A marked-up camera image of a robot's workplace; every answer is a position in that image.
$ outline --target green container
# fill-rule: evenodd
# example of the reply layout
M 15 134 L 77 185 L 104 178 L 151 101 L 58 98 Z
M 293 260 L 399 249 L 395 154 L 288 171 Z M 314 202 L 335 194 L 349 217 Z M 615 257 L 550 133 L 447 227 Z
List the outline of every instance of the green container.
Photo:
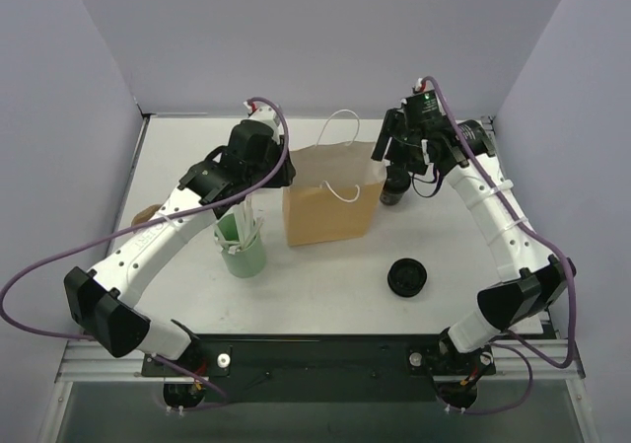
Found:
M 219 230 L 224 235 L 226 241 L 238 241 L 237 222 L 234 214 L 227 214 L 217 223 Z M 265 247 L 260 238 L 260 231 L 245 251 L 236 251 L 234 254 L 228 249 L 222 249 L 221 256 L 224 258 L 228 271 L 238 278 L 254 277 L 265 268 L 267 256 Z

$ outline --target paper bag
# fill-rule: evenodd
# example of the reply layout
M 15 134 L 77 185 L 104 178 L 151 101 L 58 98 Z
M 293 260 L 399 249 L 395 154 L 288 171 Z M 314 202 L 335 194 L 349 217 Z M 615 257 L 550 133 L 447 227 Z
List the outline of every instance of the paper bag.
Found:
M 291 152 L 296 176 L 283 189 L 290 246 L 359 238 L 368 232 L 386 181 L 385 164 L 371 159 L 374 148 L 375 142 L 319 145 L 318 140 Z

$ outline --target bag handle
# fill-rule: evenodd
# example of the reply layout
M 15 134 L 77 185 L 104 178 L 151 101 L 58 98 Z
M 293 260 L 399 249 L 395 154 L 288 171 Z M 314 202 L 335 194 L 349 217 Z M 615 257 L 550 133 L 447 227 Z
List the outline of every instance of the bag handle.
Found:
M 357 136 L 359 135 L 359 124 L 361 123 L 361 119 L 359 118 L 359 116 L 357 115 L 356 112 L 351 111 L 351 110 L 339 110 L 334 112 L 332 115 L 330 115 L 328 117 L 328 119 L 326 120 L 326 122 L 324 123 L 324 126 L 322 127 L 322 131 L 319 134 L 319 137 L 317 138 L 317 142 L 315 143 L 315 145 L 319 145 L 319 141 L 322 140 L 322 136 L 324 134 L 324 131 L 326 130 L 326 127 L 328 126 L 328 124 L 331 122 L 331 120 L 336 117 L 338 114 L 341 114 L 343 112 L 349 112 L 351 114 L 353 114 L 355 116 L 355 119 L 357 119 L 357 129 L 355 129 L 355 135 L 353 136 L 353 138 L 350 140 L 350 142 L 346 142 L 344 145 L 348 146 L 351 145 L 353 142 L 355 142 L 355 139 L 357 139 Z
M 359 185 L 355 185 L 355 188 L 357 188 L 357 194 L 355 194 L 355 197 L 352 199 L 346 199 L 346 198 L 342 198 L 339 194 L 337 194 L 337 192 L 331 187 L 330 183 L 327 182 L 326 180 L 322 181 L 322 183 L 320 184 L 320 188 L 322 188 L 322 185 L 326 185 L 326 187 L 328 188 L 328 190 L 333 193 L 333 195 L 339 199 L 340 201 L 344 201 L 345 203 L 354 203 L 355 201 L 357 201 L 359 199 L 359 195 L 361 193 L 361 189 L 359 188 Z

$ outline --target screw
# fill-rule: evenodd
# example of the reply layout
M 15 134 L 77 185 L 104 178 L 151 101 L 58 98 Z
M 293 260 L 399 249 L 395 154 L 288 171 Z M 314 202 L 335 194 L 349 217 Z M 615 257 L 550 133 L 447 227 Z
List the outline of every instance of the screw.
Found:
M 423 356 L 420 352 L 413 352 L 410 354 L 410 364 L 414 367 L 419 367 L 423 361 Z
M 493 363 L 493 356 L 488 352 L 483 352 L 480 354 L 480 362 L 485 366 L 488 366 Z
M 230 366 L 230 355 L 222 352 L 219 356 L 217 356 L 217 365 L 222 369 L 226 369 Z

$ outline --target white table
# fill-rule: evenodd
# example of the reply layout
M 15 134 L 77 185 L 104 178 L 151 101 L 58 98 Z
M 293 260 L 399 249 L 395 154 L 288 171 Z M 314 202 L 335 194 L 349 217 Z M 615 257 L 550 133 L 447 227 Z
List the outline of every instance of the white table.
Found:
M 162 203 L 188 167 L 227 143 L 239 121 L 152 117 L 120 227 Z M 288 121 L 292 150 L 314 144 L 323 124 Z M 363 120 L 358 140 L 375 140 L 381 124 Z M 355 125 L 333 121 L 322 142 L 349 140 Z M 432 199 L 410 190 L 394 207 L 380 204 L 364 238 L 298 248 L 285 241 L 281 195 L 279 189 L 261 190 L 253 198 L 265 217 L 268 261 L 260 275 L 234 278 L 209 228 L 156 276 L 139 311 L 179 320 L 197 333 L 438 333 L 473 310 L 478 290 L 499 281 L 482 235 L 448 185 Z M 407 257 L 420 260 L 429 278 L 417 296 L 401 298 L 386 275 L 393 262 Z M 540 321 L 530 320 L 520 331 L 541 332 Z

